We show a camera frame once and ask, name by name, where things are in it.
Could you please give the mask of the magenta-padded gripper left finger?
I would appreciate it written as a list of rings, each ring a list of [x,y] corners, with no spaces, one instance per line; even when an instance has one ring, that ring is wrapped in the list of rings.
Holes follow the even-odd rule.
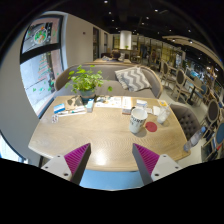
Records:
[[[56,155],[42,169],[79,185],[91,154],[91,144],[87,143],[66,155]]]

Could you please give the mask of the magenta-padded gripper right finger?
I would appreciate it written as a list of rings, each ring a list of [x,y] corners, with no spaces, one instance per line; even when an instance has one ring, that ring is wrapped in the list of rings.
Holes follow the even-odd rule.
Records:
[[[144,185],[181,170],[181,167],[167,154],[158,155],[136,143],[133,144],[132,154]]]

